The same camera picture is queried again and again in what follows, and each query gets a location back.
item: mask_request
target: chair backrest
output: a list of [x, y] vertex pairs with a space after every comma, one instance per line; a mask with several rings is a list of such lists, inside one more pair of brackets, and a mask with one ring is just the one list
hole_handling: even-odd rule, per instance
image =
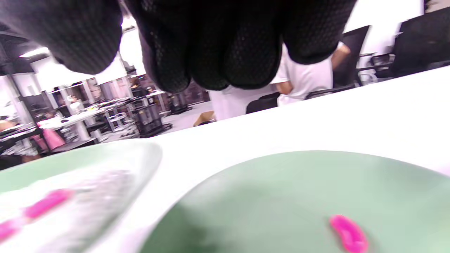
[[392, 53], [394, 77], [427, 70], [450, 60], [450, 7], [426, 13], [401, 24]]
[[361, 48], [370, 26], [361, 27], [343, 34], [342, 42], [350, 49], [350, 55], [333, 70], [333, 87], [342, 87], [354, 83], [356, 65], [360, 58]]

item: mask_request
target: ceiling light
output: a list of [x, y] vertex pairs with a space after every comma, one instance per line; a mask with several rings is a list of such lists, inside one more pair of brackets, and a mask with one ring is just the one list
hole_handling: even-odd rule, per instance
[[132, 17], [124, 18], [122, 21], [122, 29], [136, 27], [136, 20]]
[[41, 47], [41, 48], [38, 48], [36, 50], [30, 51], [30, 52], [28, 52], [26, 54], [22, 54], [20, 57], [31, 57], [31, 56], [36, 55], [36, 54], [48, 54], [48, 53], [49, 53], [49, 49], [48, 48]]

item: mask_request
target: glove finger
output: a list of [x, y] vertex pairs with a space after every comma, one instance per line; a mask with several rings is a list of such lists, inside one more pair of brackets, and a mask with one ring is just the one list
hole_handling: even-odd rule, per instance
[[238, 3], [236, 33], [225, 53], [223, 73], [235, 87], [258, 89], [274, 78], [281, 57], [277, 1]]
[[48, 47], [68, 69], [91, 75], [111, 64], [122, 36], [115, 0], [0, 0], [0, 22]]
[[338, 46], [356, 0], [293, 0], [284, 6], [283, 40], [300, 64], [318, 63]]
[[140, 31], [142, 58], [149, 77], [164, 91], [177, 93], [190, 83], [187, 50], [190, 0], [126, 0]]
[[229, 0], [197, 0], [200, 10], [193, 20], [193, 39], [189, 51], [192, 78], [208, 90], [222, 90], [229, 84], [220, 73], [228, 34], [233, 27], [232, 2]]

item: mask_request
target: pink object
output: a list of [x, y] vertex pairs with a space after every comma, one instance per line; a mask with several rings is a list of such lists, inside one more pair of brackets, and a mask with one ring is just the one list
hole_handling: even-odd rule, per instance
[[369, 243], [360, 227], [351, 219], [336, 215], [330, 219], [331, 226], [339, 234], [344, 248], [350, 253], [365, 253]]
[[0, 224], [0, 243], [17, 233], [22, 226], [16, 220], [5, 221]]
[[[66, 142], [55, 131], [53, 131], [51, 129], [43, 129], [42, 133], [44, 135], [45, 140], [49, 144], [49, 147], [50, 147], [51, 150], [54, 150], [55, 148], [66, 144]], [[43, 139], [41, 139], [41, 137], [33, 136], [32, 138], [38, 143], [38, 145], [43, 150], [47, 151], [47, 147], [45, 145], [45, 142], [44, 142]]]
[[47, 194], [45, 198], [37, 202], [36, 204], [27, 207], [23, 212], [23, 216], [29, 219], [37, 219], [42, 215], [46, 214], [51, 209], [59, 206], [60, 204], [69, 200], [73, 195], [73, 191], [71, 190], [54, 190]]

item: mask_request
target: white tabletop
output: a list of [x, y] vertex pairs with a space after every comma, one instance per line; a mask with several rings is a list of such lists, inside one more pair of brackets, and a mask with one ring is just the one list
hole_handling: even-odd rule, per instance
[[77, 115], [73, 115], [67, 118], [51, 118], [51, 119], [47, 119], [47, 120], [43, 120], [38, 122], [40, 124], [40, 128], [42, 129], [59, 129], [61, 127], [66, 127], [66, 126], [70, 126], [73, 125], [75, 123], [78, 123], [80, 121], [86, 120], [90, 117], [93, 117], [97, 114], [102, 113], [104, 110], [101, 109], [97, 109], [97, 110], [89, 110], [89, 111], [85, 111], [82, 113], [79, 113]]
[[148, 95], [145, 95], [146, 97], [153, 97], [153, 96], [156, 96], [156, 95], [161, 95], [161, 94], [165, 94], [166, 92], [165, 91], [162, 91], [162, 90], [157, 90], [157, 91], [155, 91], [155, 92], [153, 92], [153, 93], [150, 93], [150, 94], [148, 94]]
[[165, 212], [207, 177], [297, 150], [340, 150], [450, 175], [450, 67], [142, 140], [162, 146], [155, 177], [90, 252], [136, 253]]

